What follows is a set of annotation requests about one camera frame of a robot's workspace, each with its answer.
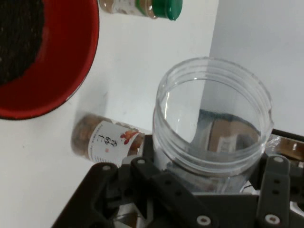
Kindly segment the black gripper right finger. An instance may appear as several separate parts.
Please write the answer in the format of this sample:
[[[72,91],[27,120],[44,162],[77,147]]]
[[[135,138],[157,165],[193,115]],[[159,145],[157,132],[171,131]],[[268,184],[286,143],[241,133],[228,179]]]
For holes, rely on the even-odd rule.
[[[304,226],[304,169],[281,155],[264,154],[249,182],[259,190],[256,228]]]

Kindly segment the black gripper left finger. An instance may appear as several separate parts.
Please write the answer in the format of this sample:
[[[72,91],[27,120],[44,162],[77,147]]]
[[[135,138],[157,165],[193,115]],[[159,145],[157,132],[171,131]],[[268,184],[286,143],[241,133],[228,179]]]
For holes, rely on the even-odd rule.
[[[171,174],[153,163],[153,138],[144,138],[141,156],[126,164],[94,164],[54,223],[56,228],[116,228],[120,206],[133,204],[148,228],[217,228],[219,220]]]

